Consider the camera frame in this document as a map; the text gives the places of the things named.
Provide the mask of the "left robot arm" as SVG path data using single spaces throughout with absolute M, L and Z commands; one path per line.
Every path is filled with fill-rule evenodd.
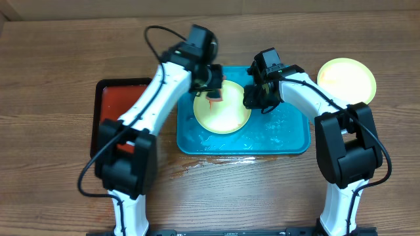
M 222 67 L 214 64 L 218 41 L 205 27 L 193 25 L 188 37 L 157 57 L 154 78 L 118 120 L 99 126 L 98 151 L 87 163 L 114 205 L 111 235 L 146 235 L 146 193 L 158 171 L 158 134 L 181 96 L 222 87 Z

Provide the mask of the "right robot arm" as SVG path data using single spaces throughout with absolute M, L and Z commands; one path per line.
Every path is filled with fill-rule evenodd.
M 247 74 L 247 109 L 271 112 L 291 104 L 314 124 L 316 160 L 327 181 L 324 209 L 313 235 L 376 235 L 374 227 L 358 227 L 356 213 L 365 188 L 383 163 L 381 146 L 369 106 L 351 105 L 314 83 L 298 65 L 283 64 L 274 48 L 258 53 Z

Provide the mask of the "yellow-green plate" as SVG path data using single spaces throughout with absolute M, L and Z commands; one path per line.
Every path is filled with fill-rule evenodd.
M 350 104 L 370 103 L 377 90 L 370 69 L 351 58 L 335 58 L 326 62 L 318 72 L 317 84 Z
M 216 134 L 230 134 L 241 129 L 249 120 L 251 110 L 243 105 L 244 89 L 225 80 L 220 89 L 221 98 L 207 96 L 207 92 L 194 98 L 193 112 L 198 123 Z

